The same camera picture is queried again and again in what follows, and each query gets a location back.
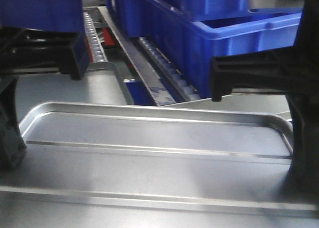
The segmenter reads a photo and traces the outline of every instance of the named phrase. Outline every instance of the aluminum tray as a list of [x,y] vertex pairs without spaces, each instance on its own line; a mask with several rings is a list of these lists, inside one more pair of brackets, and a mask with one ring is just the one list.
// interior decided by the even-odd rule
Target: aluminum tray
[[91,63],[80,81],[60,73],[20,75],[16,88],[18,121],[36,105],[48,101],[126,105],[133,99],[116,66]]
[[27,155],[1,174],[0,227],[319,227],[277,116],[45,103],[20,129]]
[[210,98],[191,102],[182,102],[166,107],[202,109],[215,111],[262,112],[271,113],[291,120],[289,106],[283,95],[227,95],[220,102]]

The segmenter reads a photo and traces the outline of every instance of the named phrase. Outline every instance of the blue plastic bin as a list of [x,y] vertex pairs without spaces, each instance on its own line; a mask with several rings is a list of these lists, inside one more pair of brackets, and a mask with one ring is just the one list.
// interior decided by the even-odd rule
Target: blue plastic bin
[[145,35],[142,0],[106,0],[106,7],[129,37]]
[[146,29],[202,98],[209,97],[212,56],[235,55],[291,46],[301,13],[190,22],[162,0],[144,0]]
[[0,0],[0,23],[4,26],[85,33],[82,0]]
[[163,0],[181,11],[191,21],[204,21],[231,17],[250,16],[248,0]]

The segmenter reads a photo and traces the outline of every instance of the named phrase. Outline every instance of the metal tray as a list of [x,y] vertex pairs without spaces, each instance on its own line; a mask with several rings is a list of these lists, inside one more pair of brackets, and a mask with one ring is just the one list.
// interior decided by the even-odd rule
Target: metal tray
[[292,130],[277,116],[45,103],[20,129],[0,227],[319,225],[287,176]]
[[91,63],[80,81],[60,73],[20,75],[16,88],[18,121],[36,105],[48,101],[126,105],[133,99],[116,66]]
[[289,106],[283,95],[228,95],[221,102],[212,102],[210,98],[182,102],[166,107],[202,109],[215,111],[262,112],[271,113],[291,120]]

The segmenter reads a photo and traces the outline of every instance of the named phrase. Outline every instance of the black clamp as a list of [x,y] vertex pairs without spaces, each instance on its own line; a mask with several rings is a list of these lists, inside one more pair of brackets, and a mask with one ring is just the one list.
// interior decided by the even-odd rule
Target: black clamp
[[0,166],[15,167],[25,155],[15,113],[14,69],[57,66],[73,80],[84,76],[90,63],[86,38],[79,32],[0,29]]
[[286,95],[294,130],[291,171],[301,191],[319,193],[319,0],[305,0],[294,46],[212,59],[212,100],[234,88]]

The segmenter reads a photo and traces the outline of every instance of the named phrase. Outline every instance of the stacked blue bins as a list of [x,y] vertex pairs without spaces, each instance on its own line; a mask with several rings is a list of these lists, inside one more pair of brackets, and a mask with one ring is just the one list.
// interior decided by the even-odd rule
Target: stacked blue bins
[[0,0],[0,23],[85,34],[82,0]]
[[152,41],[177,66],[202,98],[210,97],[212,56],[291,46],[301,13],[259,14],[191,22],[163,0],[144,0],[145,27]]
[[191,21],[249,16],[247,0],[164,0]]
[[107,1],[123,31],[149,36],[202,98],[210,96],[212,56],[291,46],[301,17],[250,13],[247,0]]
[[140,37],[146,34],[143,26],[142,0],[106,0],[106,6],[113,14],[122,30],[129,37]]

